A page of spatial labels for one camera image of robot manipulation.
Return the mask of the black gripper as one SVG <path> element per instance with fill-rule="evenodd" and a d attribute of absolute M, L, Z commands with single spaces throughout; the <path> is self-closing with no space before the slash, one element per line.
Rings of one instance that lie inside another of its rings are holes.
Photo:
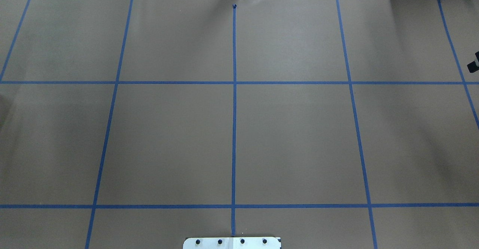
<path fill-rule="evenodd" d="M 474 61 L 467 64 L 469 73 L 476 73 L 479 71 L 479 51 L 475 53 Z"/>

